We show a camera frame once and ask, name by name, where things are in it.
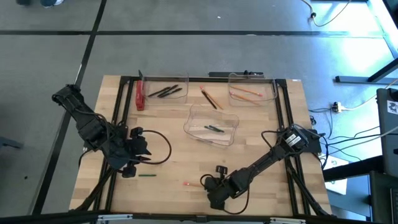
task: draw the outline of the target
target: transparent plastic bin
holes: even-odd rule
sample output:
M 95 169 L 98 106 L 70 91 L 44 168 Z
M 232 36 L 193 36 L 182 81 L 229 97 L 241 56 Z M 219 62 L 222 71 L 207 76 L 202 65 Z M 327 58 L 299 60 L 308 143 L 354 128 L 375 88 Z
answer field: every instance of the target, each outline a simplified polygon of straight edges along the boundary
M 187 101 L 188 95 L 188 83 L 189 83 L 189 74 L 188 73 L 176 73 L 170 74 L 169 76 L 153 76 L 153 75 L 144 75 L 142 77 L 142 81 L 144 82 L 144 96 L 146 99 L 146 103 L 150 105 L 158 105 L 158 104 L 184 104 Z M 169 93 L 178 90 L 175 93 L 167 95 L 163 98 L 158 97 L 160 93 L 152 95 L 160 90 L 163 90 L 167 87 L 176 87 L 169 91 Z
M 234 114 L 224 114 L 201 105 L 192 105 L 184 124 L 184 131 L 193 139 L 202 140 L 215 146 L 230 146 L 234 142 L 239 118 Z M 205 128 L 214 126 L 222 132 Z
M 265 106 L 277 96 L 275 80 L 265 75 L 229 74 L 228 94 L 231 106 Z

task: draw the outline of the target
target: wooden tabletop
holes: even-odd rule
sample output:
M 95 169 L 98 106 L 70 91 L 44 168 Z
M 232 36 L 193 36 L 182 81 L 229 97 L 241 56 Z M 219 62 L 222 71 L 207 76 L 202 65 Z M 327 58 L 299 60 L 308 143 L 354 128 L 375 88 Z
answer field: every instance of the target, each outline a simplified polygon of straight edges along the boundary
M 95 112 L 103 114 L 111 120 L 114 102 L 118 92 L 120 76 L 106 75 L 99 90 Z M 113 212 L 129 213 L 168 213 L 168 214 L 208 214 L 227 215 L 220 210 L 210 208 L 206 192 L 201 187 L 183 185 L 187 181 L 199 184 L 203 174 L 218 175 L 217 165 L 228 167 L 229 173 L 235 169 L 252 164 L 269 151 L 260 133 L 264 130 L 276 130 L 279 125 L 275 102 L 265 106 L 230 106 L 228 100 L 228 84 L 206 82 L 189 83 L 187 102 L 182 105 L 146 105 L 144 111 L 137 111 L 134 103 L 135 85 L 130 104 L 127 125 L 129 128 L 141 126 L 164 134 L 172 145 L 172 155 L 164 164 L 151 166 L 139 164 L 138 174 L 156 174 L 156 177 L 122 178 L 118 174 L 111 210 Z M 208 93 L 223 106 L 220 110 L 226 114 L 239 117 L 234 143 L 227 148 L 214 147 L 194 140 L 184 132 L 183 125 L 192 104 L 200 104 L 211 108 L 211 105 L 200 92 L 199 86 L 205 86 Z M 290 104 L 294 122 L 305 128 L 311 128 L 307 104 L 300 80 L 287 80 Z M 127 85 L 122 97 L 119 118 L 123 112 Z M 284 121 L 287 117 L 281 97 Z M 168 153 L 168 146 L 158 135 L 145 133 L 148 150 L 152 153 L 152 161 L 160 161 Z M 266 134 L 269 142 L 275 142 L 275 134 Z M 317 202 L 327 212 L 331 212 L 323 181 L 319 161 L 310 153 L 301 155 L 305 183 Z M 76 208 L 93 190 L 98 182 L 103 155 L 100 151 L 87 154 L 80 166 L 70 208 Z M 303 213 L 300 191 L 297 186 L 296 196 L 299 212 Z M 249 205 L 243 215 L 278 215 L 291 216 L 289 190 L 285 165 L 277 162 L 258 175 L 250 187 Z M 104 208 L 106 193 L 101 200 Z M 226 201 L 226 209 L 230 212 L 240 211 L 246 202 L 246 193 L 236 199 Z

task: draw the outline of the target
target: concrete floor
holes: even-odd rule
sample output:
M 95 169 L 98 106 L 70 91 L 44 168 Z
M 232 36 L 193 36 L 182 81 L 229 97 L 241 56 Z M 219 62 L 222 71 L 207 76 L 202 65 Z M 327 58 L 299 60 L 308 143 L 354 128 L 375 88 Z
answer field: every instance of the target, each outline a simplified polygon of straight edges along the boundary
M 0 2 L 0 30 L 91 30 L 100 2 L 68 0 L 51 9 L 42 9 L 37 2 L 32 7 Z M 319 23 L 343 4 L 313 3 Z M 159 74 L 187 71 L 193 77 L 248 69 L 274 78 L 301 79 L 309 108 L 334 101 L 355 106 L 383 87 L 332 80 L 337 75 L 372 75 L 393 59 L 365 3 L 350 4 L 321 29 L 307 22 L 308 14 L 309 8 L 299 0 L 108 0 L 100 30 L 322 30 L 349 31 L 355 37 L 101 35 L 95 39 L 82 92 L 94 107 L 103 75 L 137 75 L 138 69 Z M 74 82 L 87 41 L 87 35 L 0 35 L 0 136 L 25 144 L 20 150 L 0 149 L 0 217 L 29 213 L 63 113 L 50 97 Z M 391 77 L 398 77 L 398 72 Z M 326 115 L 314 117 L 315 128 L 329 133 Z M 334 114 L 333 122 L 333 136 L 353 135 L 378 125 L 377 106 L 369 103 L 360 110 Z M 44 213 L 68 210 L 82 145 L 71 121 Z M 361 159 L 380 155 L 380 142 L 345 152 Z M 335 156 L 355 161 L 341 153 Z M 348 182 L 352 186 L 348 192 L 362 197 L 356 193 L 367 189 L 366 179 Z M 339 197 L 330 193 L 331 202 L 337 203 Z M 366 207 L 352 210 L 367 215 Z

